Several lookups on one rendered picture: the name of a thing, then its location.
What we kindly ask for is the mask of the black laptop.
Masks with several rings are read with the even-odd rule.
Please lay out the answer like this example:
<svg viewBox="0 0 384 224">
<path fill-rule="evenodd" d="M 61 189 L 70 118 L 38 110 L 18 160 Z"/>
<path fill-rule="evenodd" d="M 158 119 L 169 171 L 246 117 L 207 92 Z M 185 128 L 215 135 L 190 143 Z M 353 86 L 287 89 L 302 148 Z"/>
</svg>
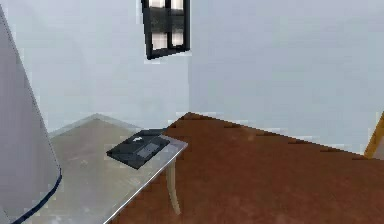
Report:
<svg viewBox="0 0 384 224">
<path fill-rule="evenodd" d="M 107 151 L 106 154 L 138 170 L 170 143 L 169 140 L 161 137 L 164 131 L 165 129 L 141 130 Z"/>
</svg>

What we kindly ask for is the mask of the black framed window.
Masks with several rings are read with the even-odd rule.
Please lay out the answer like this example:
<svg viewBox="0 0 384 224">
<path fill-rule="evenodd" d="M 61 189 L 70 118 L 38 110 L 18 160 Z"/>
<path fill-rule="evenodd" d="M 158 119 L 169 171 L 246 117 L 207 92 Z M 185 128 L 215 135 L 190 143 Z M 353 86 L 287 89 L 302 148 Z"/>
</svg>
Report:
<svg viewBox="0 0 384 224">
<path fill-rule="evenodd" d="M 148 60 L 190 50 L 190 0 L 141 0 Z"/>
</svg>

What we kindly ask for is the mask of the white lamp shade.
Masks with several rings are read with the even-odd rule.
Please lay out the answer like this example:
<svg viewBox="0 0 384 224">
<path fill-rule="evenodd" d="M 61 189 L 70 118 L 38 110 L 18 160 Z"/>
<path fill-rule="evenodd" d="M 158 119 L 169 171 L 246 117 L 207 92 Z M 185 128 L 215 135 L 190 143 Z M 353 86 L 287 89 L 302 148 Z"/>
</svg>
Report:
<svg viewBox="0 0 384 224">
<path fill-rule="evenodd" d="M 0 6 L 0 224 L 21 224 L 55 193 L 61 168 Z"/>
</svg>

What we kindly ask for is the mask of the yellow wooden frame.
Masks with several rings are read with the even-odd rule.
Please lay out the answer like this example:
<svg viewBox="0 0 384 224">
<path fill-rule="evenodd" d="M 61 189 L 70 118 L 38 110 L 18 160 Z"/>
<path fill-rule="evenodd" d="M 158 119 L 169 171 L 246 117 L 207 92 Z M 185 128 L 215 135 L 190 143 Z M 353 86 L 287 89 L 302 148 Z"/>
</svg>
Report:
<svg viewBox="0 0 384 224">
<path fill-rule="evenodd" d="M 372 159 L 374 157 L 374 154 L 377 152 L 377 148 L 383 136 L 384 136 L 384 111 L 381 113 L 380 118 L 377 121 L 376 127 L 372 133 L 372 136 L 364 151 L 364 156 L 366 158 Z"/>
</svg>

